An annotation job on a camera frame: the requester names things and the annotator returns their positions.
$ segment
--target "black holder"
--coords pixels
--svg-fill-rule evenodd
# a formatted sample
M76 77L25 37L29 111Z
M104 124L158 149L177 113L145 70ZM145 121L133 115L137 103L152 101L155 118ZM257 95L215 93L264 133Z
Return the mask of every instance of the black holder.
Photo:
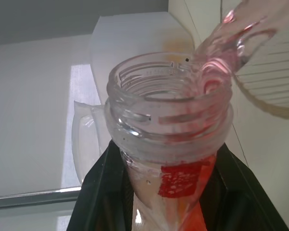
M67 231L131 231L133 195L111 141L84 179ZM208 231L289 231L252 171L225 144L200 205Z

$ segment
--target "red label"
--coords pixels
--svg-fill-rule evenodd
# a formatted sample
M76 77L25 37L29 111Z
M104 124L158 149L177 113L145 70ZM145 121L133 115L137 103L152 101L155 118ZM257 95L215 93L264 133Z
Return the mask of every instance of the red label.
M193 195L202 167L208 165L210 161L204 159L190 164L161 167L162 182L158 194L167 198Z

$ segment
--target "clear plastic bottle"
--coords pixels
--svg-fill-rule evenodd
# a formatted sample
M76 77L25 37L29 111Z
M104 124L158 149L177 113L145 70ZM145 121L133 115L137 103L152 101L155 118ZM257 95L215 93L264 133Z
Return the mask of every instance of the clear plastic bottle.
M150 231L197 230L188 227L189 215L232 123L231 78L197 95L189 59L179 53L145 54L120 63L109 75L107 127ZM224 75L218 67L212 73Z

